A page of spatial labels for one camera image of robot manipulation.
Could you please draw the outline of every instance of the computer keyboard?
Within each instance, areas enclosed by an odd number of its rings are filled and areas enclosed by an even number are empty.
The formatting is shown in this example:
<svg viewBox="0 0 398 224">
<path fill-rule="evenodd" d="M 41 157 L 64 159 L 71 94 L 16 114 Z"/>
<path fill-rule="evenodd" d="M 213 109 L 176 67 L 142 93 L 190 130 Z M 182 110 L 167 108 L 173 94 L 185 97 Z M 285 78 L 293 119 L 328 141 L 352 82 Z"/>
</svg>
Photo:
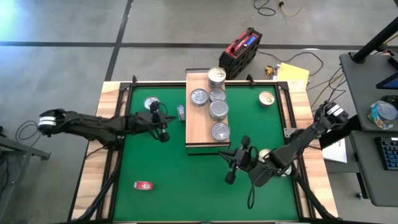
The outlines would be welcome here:
<svg viewBox="0 0 398 224">
<path fill-rule="evenodd" d="M 398 170 L 398 137 L 375 139 L 385 170 Z"/>
</svg>

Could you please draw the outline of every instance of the green felt mat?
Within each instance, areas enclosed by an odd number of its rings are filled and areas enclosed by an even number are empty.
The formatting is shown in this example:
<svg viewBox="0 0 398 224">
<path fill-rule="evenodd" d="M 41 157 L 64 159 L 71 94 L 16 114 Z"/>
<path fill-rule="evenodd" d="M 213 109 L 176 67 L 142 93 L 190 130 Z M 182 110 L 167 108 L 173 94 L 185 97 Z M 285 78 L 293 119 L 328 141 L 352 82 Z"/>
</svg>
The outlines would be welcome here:
<svg viewBox="0 0 398 224">
<path fill-rule="evenodd" d="M 265 90 L 275 94 L 273 86 L 226 87 L 232 149 L 239 147 L 244 135 L 259 150 L 284 144 L 277 103 L 263 108 L 258 102 Z M 174 116 L 177 106 L 185 105 L 185 87 L 136 87 L 131 112 L 144 110 L 147 96 L 157 96 Z M 127 137 L 114 221 L 297 220 L 290 178 L 274 177 L 256 188 L 256 203 L 249 210 L 247 173 L 237 171 L 234 185 L 228 185 L 224 181 L 228 164 L 219 155 L 187 155 L 185 123 L 176 119 L 167 131 L 166 143 L 149 133 Z M 154 183 L 154 189 L 134 189 L 137 180 Z"/>
</svg>

